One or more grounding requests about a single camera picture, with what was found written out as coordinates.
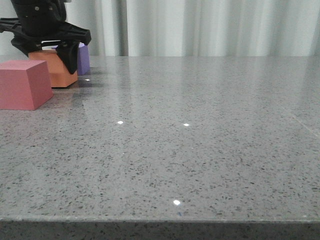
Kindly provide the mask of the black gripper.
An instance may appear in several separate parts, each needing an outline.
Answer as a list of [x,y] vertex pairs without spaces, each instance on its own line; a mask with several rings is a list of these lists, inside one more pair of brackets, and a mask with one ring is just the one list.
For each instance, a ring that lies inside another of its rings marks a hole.
[[41,51],[35,42],[63,41],[56,47],[56,54],[73,75],[78,69],[79,42],[88,45],[91,33],[66,22],[66,0],[12,0],[17,17],[1,18],[0,31],[14,33],[11,44],[24,53]]

